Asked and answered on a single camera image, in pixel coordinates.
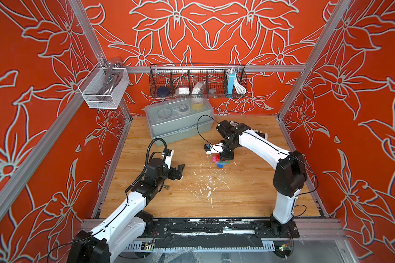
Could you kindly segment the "yellow tape roll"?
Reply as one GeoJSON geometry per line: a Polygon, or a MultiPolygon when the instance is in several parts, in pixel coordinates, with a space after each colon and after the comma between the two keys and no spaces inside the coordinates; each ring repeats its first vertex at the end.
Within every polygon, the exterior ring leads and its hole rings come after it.
{"type": "Polygon", "coordinates": [[[204,99],[203,98],[191,99],[191,106],[194,111],[201,111],[205,106],[204,99]]]}

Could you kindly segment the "clear plastic wall bin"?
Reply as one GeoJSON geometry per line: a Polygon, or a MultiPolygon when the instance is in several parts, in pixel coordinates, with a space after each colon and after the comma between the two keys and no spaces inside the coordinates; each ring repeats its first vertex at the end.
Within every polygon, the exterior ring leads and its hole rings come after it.
{"type": "Polygon", "coordinates": [[[128,85],[126,68],[112,68],[108,74],[107,69],[97,63],[78,90],[89,108],[117,109],[128,85]]]}

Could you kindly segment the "dark brown bit holder case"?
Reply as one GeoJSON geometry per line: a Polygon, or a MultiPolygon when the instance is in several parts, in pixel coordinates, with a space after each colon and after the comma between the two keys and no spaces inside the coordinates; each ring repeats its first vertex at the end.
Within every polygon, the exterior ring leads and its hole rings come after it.
{"type": "MultiPolygon", "coordinates": [[[[235,121],[230,121],[230,125],[232,125],[233,127],[237,127],[237,126],[239,125],[239,123],[238,123],[238,122],[235,122],[235,121]]],[[[264,133],[263,131],[257,130],[257,129],[253,129],[253,131],[254,131],[257,135],[259,135],[260,137],[262,137],[262,138],[268,140],[268,134],[267,134],[267,133],[264,133]]]]}

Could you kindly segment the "light blue box in basket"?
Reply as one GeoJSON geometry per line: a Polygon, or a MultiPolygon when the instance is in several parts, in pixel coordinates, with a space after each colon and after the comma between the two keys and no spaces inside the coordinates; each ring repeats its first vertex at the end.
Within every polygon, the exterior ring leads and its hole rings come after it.
{"type": "Polygon", "coordinates": [[[229,69],[226,71],[228,82],[227,82],[227,98],[230,98],[233,94],[234,89],[234,80],[235,80],[235,71],[233,69],[229,69]]]}

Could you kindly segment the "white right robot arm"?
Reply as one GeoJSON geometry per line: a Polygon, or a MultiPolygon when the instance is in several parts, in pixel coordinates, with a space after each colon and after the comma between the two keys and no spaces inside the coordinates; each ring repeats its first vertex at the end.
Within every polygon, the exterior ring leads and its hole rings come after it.
{"type": "Polygon", "coordinates": [[[291,229],[297,199],[302,195],[307,181],[303,155],[288,152],[267,140],[267,136],[243,123],[221,121],[216,130],[223,140],[216,145],[205,146],[205,151],[218,153],[222,161],[234,159],[234,150],[244,147],[266,161],[274,169],[273,186],[276,190],[274,210],[270,216],[272,235],[281,236],[291,229]]]}

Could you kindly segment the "dark round tin in basket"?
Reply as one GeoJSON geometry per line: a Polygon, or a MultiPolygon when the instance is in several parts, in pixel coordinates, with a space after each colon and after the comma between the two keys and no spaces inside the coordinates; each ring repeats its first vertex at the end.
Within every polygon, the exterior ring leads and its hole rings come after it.
{"type": "Polygon", "coordinates": [[[168,97],[169,95],[171,95],[171,91],[168,87],[159,87],[156,90],[156,94],[157,94],[157,96],[159,96],[161,98],[165,98],[165,97],[168,97]]]}

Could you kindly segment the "grey green plastic toolbox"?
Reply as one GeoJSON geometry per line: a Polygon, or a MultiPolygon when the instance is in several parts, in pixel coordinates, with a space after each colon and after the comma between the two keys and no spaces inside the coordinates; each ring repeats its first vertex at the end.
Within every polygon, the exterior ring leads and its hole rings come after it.
{"type": "Polygon", "coordinates": [[[214,109],[208,99],[201,111],[194,111],[191,99],[179,98],[145,107],[152,139],[161,138],[167,144],[194,137],[211,130],[214,109]]]}

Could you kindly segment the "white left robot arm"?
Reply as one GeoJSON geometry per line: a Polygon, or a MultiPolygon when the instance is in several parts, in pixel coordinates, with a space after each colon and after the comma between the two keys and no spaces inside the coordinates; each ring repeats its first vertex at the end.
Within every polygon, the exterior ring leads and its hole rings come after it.
{"type": "Polygon", "coordinates": [[[184,164],[152,158],[126,190],[127,197],[110,216],[89,232],[80,231],[71,243],[68,263],[113,263],[136,238],[152,230],[153,216],[144,208],[161,191],[165,180],[181,180],[184,164]]]}

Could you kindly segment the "white box in basket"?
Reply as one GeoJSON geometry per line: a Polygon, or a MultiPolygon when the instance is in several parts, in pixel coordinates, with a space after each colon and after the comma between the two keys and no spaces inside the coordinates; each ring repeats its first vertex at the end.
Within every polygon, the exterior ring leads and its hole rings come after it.
{"type": "Polygon", "coordinates": [[[175,91],[175,95],[189,95],[190,90],[188,87],[178,87],[175,91]]]}

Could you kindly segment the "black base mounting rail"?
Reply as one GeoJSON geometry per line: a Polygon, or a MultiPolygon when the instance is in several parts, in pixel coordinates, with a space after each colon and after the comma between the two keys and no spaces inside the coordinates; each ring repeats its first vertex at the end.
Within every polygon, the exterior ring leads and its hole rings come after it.
{"type": "Polygon", "coordinates": [[[156,218],[141,238],[157,248],[268,249],[268,241],[294,241],[300,237],[296,224],[281,236],[270,230],[270,218],[156,218]]]}

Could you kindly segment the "green long lego brick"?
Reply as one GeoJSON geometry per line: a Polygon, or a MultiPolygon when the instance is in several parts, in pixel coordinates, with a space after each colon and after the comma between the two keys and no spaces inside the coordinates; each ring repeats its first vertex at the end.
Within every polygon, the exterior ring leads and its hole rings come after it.
{"type": "Polygon", "coordinates": [[[215,164],[216,164],[216,165],[224,166],[224,165],[227,165],[227,164],[229,164],[229,163],[230,163],[230,161],[220,161],[220,162],[216,162],[215,164]]]}

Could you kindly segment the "metal tool in bin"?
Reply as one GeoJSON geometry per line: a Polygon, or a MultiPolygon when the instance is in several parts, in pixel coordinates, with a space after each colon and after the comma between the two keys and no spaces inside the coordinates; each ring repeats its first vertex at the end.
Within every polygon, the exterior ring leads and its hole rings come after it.
{"type": "Polygon", "coordinates": [[[114,88],[119,84],[122,79],[122,73],[117,71],[122,66],[121,61],[112,60],[108,62],[107,71],[105,74],[105,83],[101,90],[98,92],[98,101],[106,100],[106,97],[110,95],[114,88]]]}

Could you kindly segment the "clear bag in basket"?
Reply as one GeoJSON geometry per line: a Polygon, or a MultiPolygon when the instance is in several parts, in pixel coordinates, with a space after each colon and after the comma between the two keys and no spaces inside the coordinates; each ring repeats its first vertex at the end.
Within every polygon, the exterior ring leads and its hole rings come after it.
{"type": "Polygon", "coordinates": [[[204,94],[205,91],[205,81],[196,82],[195,86],[193,87],[191,95],[197,98],[204,94]]]}

